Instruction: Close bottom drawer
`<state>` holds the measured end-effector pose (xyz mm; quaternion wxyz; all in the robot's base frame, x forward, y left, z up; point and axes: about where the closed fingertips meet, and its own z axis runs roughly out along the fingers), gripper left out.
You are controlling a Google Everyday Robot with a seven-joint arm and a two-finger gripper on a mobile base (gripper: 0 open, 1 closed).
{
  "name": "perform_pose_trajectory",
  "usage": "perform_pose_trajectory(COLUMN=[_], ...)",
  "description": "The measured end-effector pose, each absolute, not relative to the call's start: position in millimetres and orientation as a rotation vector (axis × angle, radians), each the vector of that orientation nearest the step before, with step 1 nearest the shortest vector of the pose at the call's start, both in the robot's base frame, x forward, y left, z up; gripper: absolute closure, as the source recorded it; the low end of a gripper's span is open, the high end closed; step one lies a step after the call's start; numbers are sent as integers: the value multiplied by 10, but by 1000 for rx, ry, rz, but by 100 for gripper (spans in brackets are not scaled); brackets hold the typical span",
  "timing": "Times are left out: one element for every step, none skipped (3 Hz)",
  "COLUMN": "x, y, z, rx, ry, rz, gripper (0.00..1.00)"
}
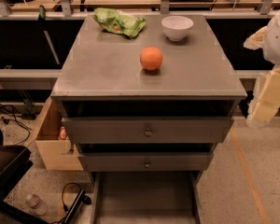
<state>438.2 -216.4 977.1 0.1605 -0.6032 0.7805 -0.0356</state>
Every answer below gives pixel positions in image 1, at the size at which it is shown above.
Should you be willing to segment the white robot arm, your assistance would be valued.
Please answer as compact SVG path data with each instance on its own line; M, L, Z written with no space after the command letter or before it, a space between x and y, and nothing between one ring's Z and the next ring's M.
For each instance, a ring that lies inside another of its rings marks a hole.
M280 9L244 42L244 47L262 49L264 59L273 64L272 71L257 78L248 108L247 125L259 128L269 124L280 108Z

